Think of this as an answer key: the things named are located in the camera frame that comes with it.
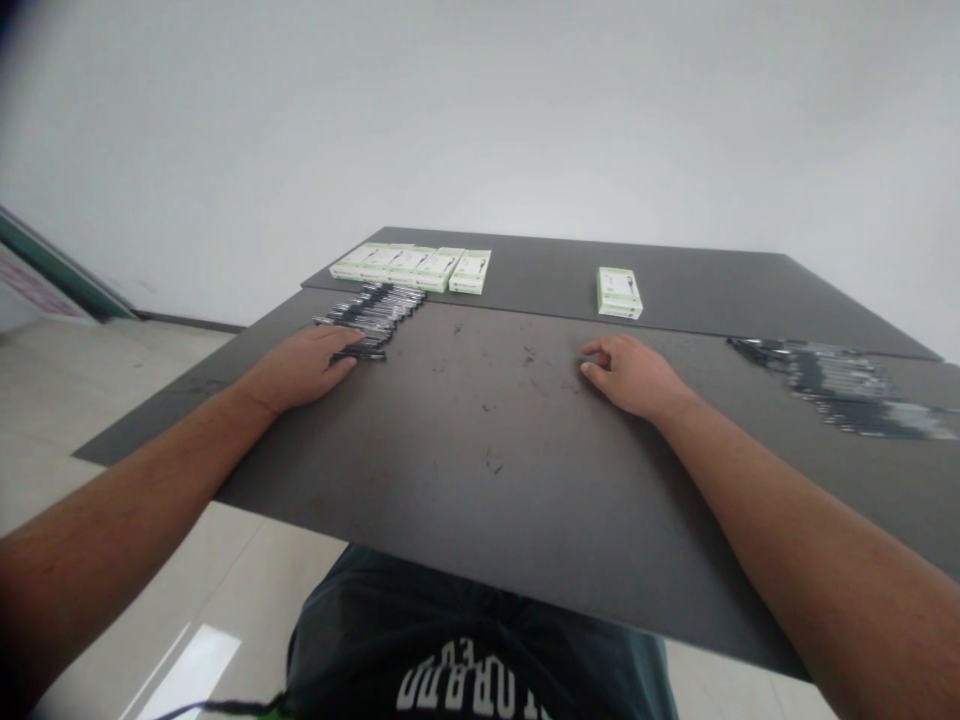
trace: glossy floor tile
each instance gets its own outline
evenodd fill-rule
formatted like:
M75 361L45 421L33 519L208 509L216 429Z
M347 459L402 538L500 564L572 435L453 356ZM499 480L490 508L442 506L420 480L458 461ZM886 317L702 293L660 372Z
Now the glossy floor tile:
M134 321L0 336L0 534L93 478L100 468L70 453L231 337ZM268 700L283 687L300 606L344 547L213 503L41 711L138 720L197 692ZM812 685L679 643L667 650L682 720L834 717Z

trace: box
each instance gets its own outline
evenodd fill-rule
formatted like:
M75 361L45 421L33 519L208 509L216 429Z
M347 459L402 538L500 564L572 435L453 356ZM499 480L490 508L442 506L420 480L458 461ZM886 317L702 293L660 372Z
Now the box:
M643 312L640 289L633 270L600 268L597 271L597 306L601 315L636 320Z
M421 290L446 292L447 281L463 255L463 248L440 248L414 272L414 280Z
M381 246L360 265L360 278L367 282L389 282L390 264L399 258L407 247L406 245Z
M389 246L383 243L364 243L332 265L330 274L338 280L363 280L360 275L360 267L377 250L385 247Z
M450 290L473 295L481 294L489 265L489 250L464 250L460 262L450 276Z
M397 285L416 287L414 271L422 266L435 252L436 248L414 247L403 248L400 255L387 266L387 280Z

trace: gray tabletop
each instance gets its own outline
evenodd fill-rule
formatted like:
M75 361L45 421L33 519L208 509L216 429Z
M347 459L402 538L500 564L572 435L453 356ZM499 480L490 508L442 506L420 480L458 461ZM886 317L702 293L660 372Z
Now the gray tabletop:
M81 448L112 464L342 295L304 290ZM555 605L804 677L676 456L577 369L605 325L428 303L264 436L218 500ZM708 401L960 579L960 443L846 435L722 338L632 329ZM960 370L881 361L960 405Z
M833 343L903 357L939 356L802 265L779 253L702 250L386 227L364 242L492 250L482 295L431 293L436 302L604 320L711 335ZM639 320L597 315L597 268L634 271ZM304 287L355 291L323 269Z

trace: wrist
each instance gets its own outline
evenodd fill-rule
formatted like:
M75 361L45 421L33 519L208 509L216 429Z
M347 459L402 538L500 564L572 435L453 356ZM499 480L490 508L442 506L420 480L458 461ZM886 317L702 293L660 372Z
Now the wrist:
M247 412L264 412L277 418L284 411L276 400L271 400L268 394L258 389L246 376L240 378L224 392Z
M682 421L685 417L699 412L706 403L693 390L679 394L656 413L648 418L661 432L665 427Z

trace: baseboard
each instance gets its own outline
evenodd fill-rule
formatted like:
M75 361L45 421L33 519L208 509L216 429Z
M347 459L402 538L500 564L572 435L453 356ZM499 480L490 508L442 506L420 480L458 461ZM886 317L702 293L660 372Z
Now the baseboard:
M197 327L203 330L228 332L234 335L239 335L247 329L243 325L217 323L213 322L212 320L197 320L196 318L185 318L181 317L180 315L164 315L163 313L143 312L141 310L134 310L133 313L141 320L156 320L157 322L168 322L173 325L186 325L188 327Z

